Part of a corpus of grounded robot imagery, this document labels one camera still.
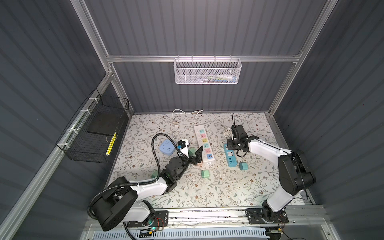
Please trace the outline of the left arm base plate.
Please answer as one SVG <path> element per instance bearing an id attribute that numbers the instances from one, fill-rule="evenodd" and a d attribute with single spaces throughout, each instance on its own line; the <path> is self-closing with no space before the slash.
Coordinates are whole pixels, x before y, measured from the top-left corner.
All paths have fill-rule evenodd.
<path id="1" fill-rule="evenodd" d="M 166 227 L 168 225 L 169 211 L 155 211 L 150 213 L 149 216 L 142 222 L 129 221 L 127 226 L 129 228 L 152 228 L 152 227 Z"/>

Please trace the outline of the teal USB power strip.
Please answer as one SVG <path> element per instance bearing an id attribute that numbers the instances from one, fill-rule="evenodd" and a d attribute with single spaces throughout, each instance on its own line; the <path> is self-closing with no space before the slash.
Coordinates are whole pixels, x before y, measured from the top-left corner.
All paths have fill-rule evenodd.
<path id="1" fill-rule="evenodd" d="M 227 144 L 224 144 L 224 151 L 225 151 L 228 166 L 230 168 L 236 167 L 237 166 L 237 160 L 236 160 L 235 152 L 233 150 L 229 150 Z"/>

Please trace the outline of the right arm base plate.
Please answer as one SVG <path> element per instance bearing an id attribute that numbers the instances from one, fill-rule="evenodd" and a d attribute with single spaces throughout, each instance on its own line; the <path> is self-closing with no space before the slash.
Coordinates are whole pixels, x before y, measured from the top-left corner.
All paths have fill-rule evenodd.
<path id="1" fill-rule="evenodd" d="M 250 208 L 245 210 L 249 224 L 287 224 L 288 215 L 284 210 L 273 212 L 267 208 Z"/>

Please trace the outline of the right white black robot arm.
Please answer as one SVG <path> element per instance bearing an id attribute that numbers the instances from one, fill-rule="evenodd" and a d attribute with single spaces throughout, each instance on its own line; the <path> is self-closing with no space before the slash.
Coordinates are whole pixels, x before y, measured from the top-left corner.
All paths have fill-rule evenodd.
<path id="1" fill-rule="evenodd" d="M 259 155 L 278 166 L 280 186 L 263 202 L 261 210 L 266 223 L 277 223 L 278 217 L 284 214 L 285 207 L 295 196 L 316 182 L 307 160 L 302 159 L 300 154 L 268 144 L 258 137 L 250 136 L 242 140 L 233 137 L 227 139 L 227 147 Z"/>

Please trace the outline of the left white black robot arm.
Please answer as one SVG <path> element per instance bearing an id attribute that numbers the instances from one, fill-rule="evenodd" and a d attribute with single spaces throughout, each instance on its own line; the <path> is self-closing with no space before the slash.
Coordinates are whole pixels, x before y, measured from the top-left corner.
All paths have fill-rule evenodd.
<path id="1" fill-rule="evenodd" d="M 87 208 L 89 216 L 98 220 L 105 232 L 121 222 L 151 226 L 156 219 L 156 211 L 145 199 L 171 192 L 190 164 L 202 162 L 203 153 L 203 147 L 188 158 L 178 153 L 177 157 L 171 158 L 160 175 L 147 184 L 130 183 L 125 177 L 117 178 L 90 201 Z"/>

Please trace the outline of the teal charger cube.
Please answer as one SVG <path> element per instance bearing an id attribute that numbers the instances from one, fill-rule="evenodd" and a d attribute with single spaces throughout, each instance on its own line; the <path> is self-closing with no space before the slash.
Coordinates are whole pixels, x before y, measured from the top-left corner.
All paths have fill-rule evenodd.
<path id="1" fill-rule="evenodd" d="M 239 163 L 239 169 L 240 169 L 241 171 L 246 171 L 246 170 L 249 169 L 249 166 L 248 166 L 248 164 L 245 163 L 245 162 L 240 162 L 240 163 Z"/>

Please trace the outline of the white multicolour power strip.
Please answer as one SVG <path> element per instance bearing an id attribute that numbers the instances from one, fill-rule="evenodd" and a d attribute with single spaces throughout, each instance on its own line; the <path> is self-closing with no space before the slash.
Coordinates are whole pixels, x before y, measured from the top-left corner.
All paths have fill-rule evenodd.
<path id="1" fill-rule="evenodd" d="M 215 157 L 204 125 L 194 126 L 194 131 L 199 147 L 203 147 L 202 161 L 211 165 L 215 161 Z"/>

